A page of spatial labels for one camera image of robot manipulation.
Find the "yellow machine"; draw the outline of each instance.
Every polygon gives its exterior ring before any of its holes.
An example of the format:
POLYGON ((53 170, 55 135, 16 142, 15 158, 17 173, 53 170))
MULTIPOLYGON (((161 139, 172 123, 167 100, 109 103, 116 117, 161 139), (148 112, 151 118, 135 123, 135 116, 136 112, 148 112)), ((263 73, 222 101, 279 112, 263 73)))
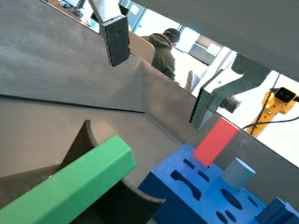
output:
POLYGON ((267 124, 275 118, 276 114, 280 113, 284 115, 291 110, 295 105, 295 99, 295 92, 286 87, 280 87, 275 93, 272 90, 268 90, 262 101, 262 115, 259 115, 251 123, 250 127, 247 128, 247 133, 254 137, 258 137, 267 124))

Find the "gray metal panel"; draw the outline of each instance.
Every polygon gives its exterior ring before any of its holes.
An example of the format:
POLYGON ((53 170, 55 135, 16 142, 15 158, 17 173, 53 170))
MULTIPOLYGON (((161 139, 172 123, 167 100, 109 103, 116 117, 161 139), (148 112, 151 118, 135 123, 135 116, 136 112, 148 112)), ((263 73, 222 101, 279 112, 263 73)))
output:
POLYGON ((135 0, 250 59, 299 80, 299 2, 135 0))
POLYGON ((235 158, 242 159, 256 171, 246 188, 268 204, 275 197, 299 209, 299 169, 263 145, 246 131, 228 143, 215 164, 226 169, 235 158))
POLYGON ((40 1, 1 1, 0 21, 0 95, 145 111, 136 56, 112 67, 104 39, 40 1))
POLYGON ((147 114, 184 144, 199 145, 199 133, 189 124, 195 97, 155 68, 144 65, 147 114))

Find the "person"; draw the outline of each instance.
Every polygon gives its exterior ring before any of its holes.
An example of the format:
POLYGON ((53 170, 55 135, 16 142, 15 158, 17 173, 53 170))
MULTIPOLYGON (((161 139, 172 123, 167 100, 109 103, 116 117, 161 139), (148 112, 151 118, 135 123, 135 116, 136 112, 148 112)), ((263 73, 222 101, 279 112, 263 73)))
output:
POLYGON ((175 77, 175 58, 172 48, 180 41, 180 33, 176 29, 168 28, 163 34, 153 33, 141 37, 155 49, 152 66, 173 81, 175 77))

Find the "light blue block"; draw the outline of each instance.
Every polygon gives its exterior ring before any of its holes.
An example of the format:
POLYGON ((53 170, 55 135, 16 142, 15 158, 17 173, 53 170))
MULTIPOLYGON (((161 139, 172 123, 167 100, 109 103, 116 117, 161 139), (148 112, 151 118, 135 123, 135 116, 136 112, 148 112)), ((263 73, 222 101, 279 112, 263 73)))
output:
POLYGON ((255 174, 252 168, 239 158, 235 158, 220 176, 226 183, 239 191, 255 174))

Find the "black cable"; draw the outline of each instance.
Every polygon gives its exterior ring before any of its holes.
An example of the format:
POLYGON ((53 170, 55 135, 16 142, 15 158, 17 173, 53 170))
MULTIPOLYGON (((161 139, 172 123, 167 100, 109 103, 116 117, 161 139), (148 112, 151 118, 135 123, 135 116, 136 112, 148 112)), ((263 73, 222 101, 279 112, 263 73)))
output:
MULTIPOLYGON (((280 76, 280 74, 279 74, 279 75, 276 76, 276 78, 275 78, 275 84, 274 84, 274 86, 272 86, 272 89, 274 89, 275 86, 276 86, 276 82, 278 82, 279 76, 280 76)), ((258 117, 256 117, 256 122, 248 125, 248 127, 250 127, 250 126, 254 126, 250 135, 254 134, 255 128, 256 128, 256 126, 258 126, 258 124, 259 124, 258 121, 259 121, 260 116, 263 115, 263 112, 264 112, 264 110, 266 110, 267 102, 268 102, 268 99, 270 99, 271 94, 272 94, 272 92, 270 91, 268 96, 267 96, 267 98, 266 98, 266 103, 264 103, 263 108, 262 108, 262 110, 260 110, 260 112, 259 112, 259 115, 258 115, 258 117)))
POLYGON ((256 123, 251 123, 250 125, 247 125, 243 129, 246 129, 247 127, 250 126, 254 126, 255 124, 259 125, 259 124, 267 124, 267 123, 288 123, 288 122, 292 122, 295 120, 299 119, 299 116, 296 118, 292 118, 290 120, 283 120, 283 121, 275 121, 275 122, 256 122, 256 123))

